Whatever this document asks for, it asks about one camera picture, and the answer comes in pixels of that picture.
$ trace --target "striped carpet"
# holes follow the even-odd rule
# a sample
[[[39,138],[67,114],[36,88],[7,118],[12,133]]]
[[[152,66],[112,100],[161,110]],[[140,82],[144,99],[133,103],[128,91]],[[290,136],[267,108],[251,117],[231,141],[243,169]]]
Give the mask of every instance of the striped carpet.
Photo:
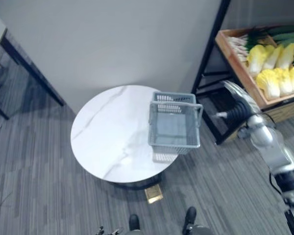
[[[221,146],[205,124],[201,148],[179,157],[161,183],[164,199],[149,205],[143,191],[126,191],[95,178],[74,159],[74,114],[60,107],[0,49],[7,67],[0,104],[0,235],[93,235],[128,228],[131,213],[145,235],[179,235],[195,206],[197,223],[216,235],[290,234],[282,199],[248,141]],[[294,152],[294,118],[278,125]]]

